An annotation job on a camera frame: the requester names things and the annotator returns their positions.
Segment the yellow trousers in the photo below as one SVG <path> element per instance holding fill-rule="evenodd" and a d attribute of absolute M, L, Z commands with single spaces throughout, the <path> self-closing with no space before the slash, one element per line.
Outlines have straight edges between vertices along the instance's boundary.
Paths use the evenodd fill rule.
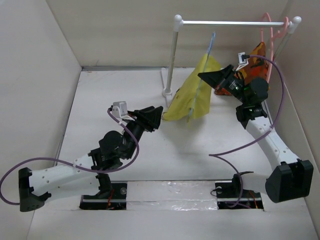
<path fill-rule="evenodd" d="M 187 122 L 207 115 L 210 111 L 212 87 L 198 77 L 199 73 L 215 72 L 220 63 L 209 53 L 205 53 L 194 70 L 176 91 L 167 111 L 162 115 L 165 121 Z"/>

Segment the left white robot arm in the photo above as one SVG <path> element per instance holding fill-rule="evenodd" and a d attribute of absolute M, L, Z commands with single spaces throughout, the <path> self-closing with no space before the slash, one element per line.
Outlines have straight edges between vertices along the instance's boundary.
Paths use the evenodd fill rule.
<path fill-rule="evenodd" d="M 114 102 L 107 114 L 123 128 L 122 132 L 107 132 L 98 148 L 72 162 L 57 159 L 58 165 L 53 167 L 18 171 L 19 210 L 35 211 L 45 203 L 76 195 L 108 198 L 113 191 L 109 174 L 135 162 L 143 133 L 160 127 L 163 110 L 162 106 L 149 106 L 128 111 L 125 102 Z"/>

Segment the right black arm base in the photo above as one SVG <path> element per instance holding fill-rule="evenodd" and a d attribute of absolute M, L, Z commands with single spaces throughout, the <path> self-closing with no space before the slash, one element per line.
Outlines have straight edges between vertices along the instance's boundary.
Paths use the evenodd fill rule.
<path fill-rule="evenodd" d="M 238 174 L 234 174 L 232 179 L 216 181 L 210 194 L 216 198 L 219 210 L 264 209 L 259 192 L 243 189 L 241 193 Z"/>

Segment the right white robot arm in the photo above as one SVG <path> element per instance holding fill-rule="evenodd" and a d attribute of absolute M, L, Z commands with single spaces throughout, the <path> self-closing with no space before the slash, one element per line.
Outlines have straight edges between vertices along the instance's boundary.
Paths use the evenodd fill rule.
<path fill-rule="evenodd" d="M 225 89 L 241 102 L 236 108 L 237 120 L 250 133 L 267 157 L 272 173 L 256 174 L 252 171 L 236 173 L 231 191 L 243 197 L 251 191 L 266 194 L 274 203 L 281 203 L 310 194 L 314 166 L 292 152 L 269 122 L 262 103 L 268 98 L 269 84 L 255 77 L 248 84 L 235 76 L 232 65 L 218 71 L 201 72 L 198 77 L 213 89 Z"/>

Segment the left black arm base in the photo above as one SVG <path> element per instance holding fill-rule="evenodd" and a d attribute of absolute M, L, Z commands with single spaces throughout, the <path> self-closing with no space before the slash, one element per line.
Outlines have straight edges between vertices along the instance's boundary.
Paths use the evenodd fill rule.
<path fill-rule="evenodd" d="M 94 195 L 82 195 L 81 210 L 122 211 L 127 209 L 127 181 L 111 181 L 108 174 L 99 173 L 98 192 Z"/>

